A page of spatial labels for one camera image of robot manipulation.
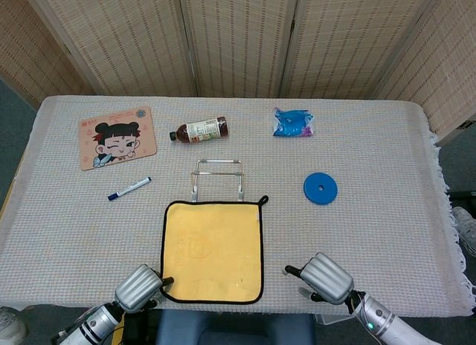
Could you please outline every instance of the yellow towel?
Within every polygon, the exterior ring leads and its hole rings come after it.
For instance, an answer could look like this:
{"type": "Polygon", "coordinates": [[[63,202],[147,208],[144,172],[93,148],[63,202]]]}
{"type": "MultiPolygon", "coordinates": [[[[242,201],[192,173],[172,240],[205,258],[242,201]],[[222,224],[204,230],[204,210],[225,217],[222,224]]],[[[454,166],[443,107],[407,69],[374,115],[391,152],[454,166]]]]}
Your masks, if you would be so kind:
{"type": "Polygon", "coordinates": [[[251,202],[175,201],[165,212],[161,274],[164,295],[180,303],[258,301],[263,293],[263,196],[251,202]]]}

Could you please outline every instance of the cartoon girl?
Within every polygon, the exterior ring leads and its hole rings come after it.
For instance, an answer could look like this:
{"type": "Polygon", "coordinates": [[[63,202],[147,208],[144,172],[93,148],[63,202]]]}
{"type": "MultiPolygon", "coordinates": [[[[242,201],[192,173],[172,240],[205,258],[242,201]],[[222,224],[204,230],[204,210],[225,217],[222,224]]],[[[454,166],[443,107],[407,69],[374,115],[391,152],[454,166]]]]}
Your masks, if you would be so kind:
{"type": "Polygon", "coordinates": [[[136,122],[129,124],[117,123],[111,126],[107,123],[99,123],[96,126],[94,141],[97,141],[96,153],[92,166],[104,167],[115,159],[120,161],[126,158],[134,158],[134,149],[141,143],[137,138],[141,135],[139,125],[136,122]]]}

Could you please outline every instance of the brown bottle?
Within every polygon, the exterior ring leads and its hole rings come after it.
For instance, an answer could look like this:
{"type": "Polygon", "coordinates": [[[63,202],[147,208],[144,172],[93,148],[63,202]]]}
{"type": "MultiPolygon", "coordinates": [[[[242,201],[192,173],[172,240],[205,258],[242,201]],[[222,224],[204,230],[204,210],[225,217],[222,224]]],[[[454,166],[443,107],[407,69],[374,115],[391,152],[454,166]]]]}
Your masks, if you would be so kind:
{"type": "Polygon", "coordinates": [[[176,132],[170,133],[172,141],[179,140],[184,143],[208,141],[212,138],[226,137],[228,127],[224,117],[213,120],[203,120],[195,123],[182,124],[176,132]]]}

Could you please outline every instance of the blue chair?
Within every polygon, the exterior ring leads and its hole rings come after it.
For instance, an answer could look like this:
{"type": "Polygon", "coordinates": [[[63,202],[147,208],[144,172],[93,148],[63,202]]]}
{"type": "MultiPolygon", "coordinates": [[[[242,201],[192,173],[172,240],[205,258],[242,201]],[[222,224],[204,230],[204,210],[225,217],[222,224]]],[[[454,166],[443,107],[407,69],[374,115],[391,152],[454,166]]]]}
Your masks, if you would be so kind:
{"type": "Polygon", "coordinates": [[[315,322],[307,314],[238,314],[163,310],[156,344],[315,345],[315,322]]]}

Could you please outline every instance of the bottle label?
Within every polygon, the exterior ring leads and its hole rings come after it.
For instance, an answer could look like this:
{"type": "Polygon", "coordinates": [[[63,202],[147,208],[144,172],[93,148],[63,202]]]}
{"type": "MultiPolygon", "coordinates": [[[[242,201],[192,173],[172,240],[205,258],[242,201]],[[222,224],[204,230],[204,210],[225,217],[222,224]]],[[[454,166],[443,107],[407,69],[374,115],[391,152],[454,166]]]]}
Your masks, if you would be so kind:
{"type": "Polygon", "coordinates": [[[218,120],[203,120],[202,122],[187,123],[188,140],[191,143],[208,141],[220,137],[218,120]]]}

